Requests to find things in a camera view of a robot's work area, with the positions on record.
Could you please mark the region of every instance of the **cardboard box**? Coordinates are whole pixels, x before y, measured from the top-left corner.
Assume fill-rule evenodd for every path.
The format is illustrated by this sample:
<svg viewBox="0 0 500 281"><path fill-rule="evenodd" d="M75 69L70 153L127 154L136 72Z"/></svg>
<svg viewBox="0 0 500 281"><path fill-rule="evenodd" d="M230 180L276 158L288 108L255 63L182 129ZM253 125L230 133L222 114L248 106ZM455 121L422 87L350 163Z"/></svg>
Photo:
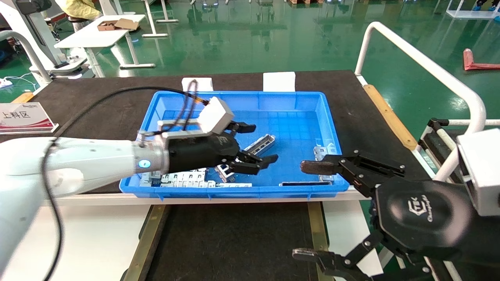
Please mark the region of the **cardboard box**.
<svg viewBox="0 0 500 281"><path fill-rule="evenodd" d="M97 26L97 29L99 31L110 31L110 30L115 30L117 27L115 24L118 22L118 20L103 20L99 25Z"/></svg>
<svg viewBox="0 0 500 281"><path fill-rule="evenodd" d="M103 20L98 26L99 31L111 31L117 29L137 30L139 23L131 19L120 18L119 20Z"/></svg>
<svg viewBox="0 0 500 281"><path fill-rule="evenodd" d="M131 19L120 18L115 24L115 27L126 30L136 30L139 27L139 22Z"/></svg>

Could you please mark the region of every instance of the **robotic arm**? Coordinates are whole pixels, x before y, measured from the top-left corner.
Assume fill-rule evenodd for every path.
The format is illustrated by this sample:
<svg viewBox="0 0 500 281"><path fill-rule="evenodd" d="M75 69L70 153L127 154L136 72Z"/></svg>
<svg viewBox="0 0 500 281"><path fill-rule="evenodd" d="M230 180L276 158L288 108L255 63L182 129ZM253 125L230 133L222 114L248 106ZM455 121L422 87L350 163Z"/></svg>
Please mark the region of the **robotic arm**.
<svg viewBox="0 0 500 281"><path fill-rule="evenodd" d="M234 122L234 114L217 97L198 119L161 120L157 132L139 132L136 141L60 138L47 162L54 197L85 193L134 174L163 174L227 164L231 172L257 175L276 162L240 151L236 133L255 125ZM169 131L166 126L197 125L197 130ZM41 162L51 137L17 138L0 143L0 273L28 230L46 197Z"/></svg>
<svg viewBox="0 0 500 281"><path fill-rule="evenodd" d="M355 150L351 155L327 155L303 161L307 174L339 173L361 194L371 198L374 231L346 256L297 248L292 256L317 263L326 274L347 281L415 281L431 270L423 257L482 265L500 264L500 129L458 137L457 147L465 184L404 179L405 166L376 160ZM370 175L387 180L377 184ZM367 276L358 267L378 244L410 266L396 272Z"/></svg>

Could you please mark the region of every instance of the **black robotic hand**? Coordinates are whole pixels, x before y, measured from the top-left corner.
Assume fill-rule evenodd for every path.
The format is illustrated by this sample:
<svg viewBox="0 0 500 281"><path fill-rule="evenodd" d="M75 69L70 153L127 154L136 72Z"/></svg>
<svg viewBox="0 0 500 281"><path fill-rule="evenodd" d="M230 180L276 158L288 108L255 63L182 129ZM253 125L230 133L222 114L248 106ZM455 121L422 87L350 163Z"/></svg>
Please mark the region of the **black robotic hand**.
<svg viewBox="0 0 500 281"><path fill-rule="evenodd" d="M430 277L423 257L483 265L500 264L496 247L500 218L480 216L463 184L404 179L405 166L373 156L327 155L322 161L303 161L307 174L340 174L362 195L372 198L371 224L375 231L346 256L297 248L293 257L315 262L327 275L349 281L421 280ZM386 177L382 182L370 179ZM391 274L368 277L356 264L382 244L410 266Z"/></svg>
<svg viewBox="0 0 500 281"><path fill-rule="evenodd" d="M221 134L172 139L168 142L170 169L176 173L226 164L230 172L257 175L269 164L278 160L278 155L258 157L244 150L235 139L236 133L252 133L254 124L231 122Z"/></svg>

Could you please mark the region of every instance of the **black work surface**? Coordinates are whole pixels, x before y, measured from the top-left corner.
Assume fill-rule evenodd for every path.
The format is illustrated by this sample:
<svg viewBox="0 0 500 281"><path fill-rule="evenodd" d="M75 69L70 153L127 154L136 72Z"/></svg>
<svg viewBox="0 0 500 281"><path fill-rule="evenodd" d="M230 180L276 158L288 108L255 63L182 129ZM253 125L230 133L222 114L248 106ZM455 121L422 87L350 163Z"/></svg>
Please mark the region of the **black work surface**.
<svg viewBox="0 0 500 281"><path fill-rule="evenodd" d="M213 88L261 91L262 73L217 74ZM181 76L55 80L32 101L63 125L78 110L112 91L132 86L181 88ZM408 179L427 174L393 134L349 70L297 72L297 91L323 92L342 151L377 153L406 165ZM122 94L96 107L65 137L134 140L154 94ZM5 141L12 136L2 136ZM118 183L93 193L119 192ZM178 205L168 216L148 280L316 280L315 266L291 257L309 247L312 236L306 203Z"/></svg>
<svg viewBox="0 0 500 281"><path fill-rule="evenodd" d="M262 73L214 74L205 77L212 77L215 90L262 91L263 89ZM31 102L41 103L52 121L62 126L83 107L110 92L136 86L181 89L182 78L183 76L57 79ZM344 153L354 149L376 152L385 158L405 164L407 179L427 178L425 171L394 135L350 70L297 72L295 89L323 92L326 95ZM155 92L155 90L139 90L116 96L98 105L63 137L133 141ZM4 135L0 136L0 142L32 136L49 135ZM116 182L90 193L119 192Z"/></svg>

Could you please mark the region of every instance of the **logo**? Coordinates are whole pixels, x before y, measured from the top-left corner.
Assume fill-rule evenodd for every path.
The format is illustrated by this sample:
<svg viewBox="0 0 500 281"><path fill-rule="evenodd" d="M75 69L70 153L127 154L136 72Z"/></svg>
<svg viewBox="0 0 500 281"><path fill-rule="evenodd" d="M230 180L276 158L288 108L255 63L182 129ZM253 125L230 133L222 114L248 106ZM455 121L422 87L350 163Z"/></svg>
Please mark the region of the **logo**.
<svg viewBox="0 0 500 281"><path fill-rule="evenodd" d="M217 139L218 139L219 144L221 146L223 146L224 144L226 144L228 142L228 138L225 136L218 136Z"/></svg>
<svg viewBox="0 0 500 281"><path fill-rule="evenodd" d="M427 196L422 195L421 200L418 197L410 197L408 200L408 210L417 216L427 213L427 221L433 221L433 208Z"/></svg>
<svg viewBox="0 0 500 281"><path fill-rule="evenodd" d="M151 162L149 162L149 160L141 160L137 165L141 168L149 168L151 166Z"/></svg>

